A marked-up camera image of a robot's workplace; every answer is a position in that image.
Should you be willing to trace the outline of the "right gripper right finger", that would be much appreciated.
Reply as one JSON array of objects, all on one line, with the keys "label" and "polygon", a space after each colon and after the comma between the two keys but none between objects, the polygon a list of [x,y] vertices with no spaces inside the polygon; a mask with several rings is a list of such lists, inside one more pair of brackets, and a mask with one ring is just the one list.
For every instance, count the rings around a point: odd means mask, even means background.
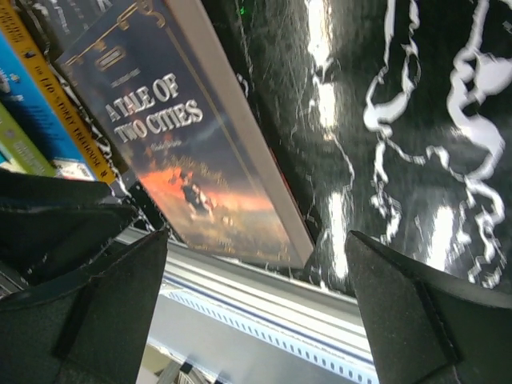
[{"label": "right gripper right finger", "polygon": [[511,296],[417,262],[359,231],[346,259],[381,383],[509,383]]}]

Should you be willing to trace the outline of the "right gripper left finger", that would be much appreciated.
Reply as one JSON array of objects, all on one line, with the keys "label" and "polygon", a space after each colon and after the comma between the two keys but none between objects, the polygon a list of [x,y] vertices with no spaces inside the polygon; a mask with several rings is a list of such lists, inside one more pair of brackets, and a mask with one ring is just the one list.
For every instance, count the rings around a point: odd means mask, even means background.
[{"label": "right gripper left finger", "polygon": [[134,383],[166,264],[153,232],[1,300],[3,383]]}]

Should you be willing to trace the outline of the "lime 65-storey treehouse book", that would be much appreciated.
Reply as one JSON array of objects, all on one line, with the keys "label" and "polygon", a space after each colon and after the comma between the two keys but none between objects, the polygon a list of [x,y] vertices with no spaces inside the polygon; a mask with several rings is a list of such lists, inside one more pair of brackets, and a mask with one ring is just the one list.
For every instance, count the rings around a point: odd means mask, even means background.
[{"label": "lime 65-storey treehouse book", "polygon": [[14,160],[25,173],[46,177],[56,175],[55,168],[3,105],[1,105],[1,147],[6,150],[10,160]]}]

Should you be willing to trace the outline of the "blue paperback book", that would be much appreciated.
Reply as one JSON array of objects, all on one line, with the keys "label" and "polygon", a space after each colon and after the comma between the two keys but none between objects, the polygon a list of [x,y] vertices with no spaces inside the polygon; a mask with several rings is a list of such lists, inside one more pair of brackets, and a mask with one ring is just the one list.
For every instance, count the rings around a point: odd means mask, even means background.
[{"label": "blue paperback book", "polygon": [[1,2],[1,104],[61,178],[115,175],[11,1]]}]

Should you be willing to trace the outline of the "dark Tale of Two Cities book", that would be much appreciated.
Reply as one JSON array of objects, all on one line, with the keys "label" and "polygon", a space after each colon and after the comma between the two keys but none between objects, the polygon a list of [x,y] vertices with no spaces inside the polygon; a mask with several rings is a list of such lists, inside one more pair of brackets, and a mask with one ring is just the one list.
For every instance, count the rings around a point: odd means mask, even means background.
[{"label": "dark Tale of Two Cities book", "polygon": [[116,1],[58,65],[184,244],[306,264],[310,233],[199,1]]}]

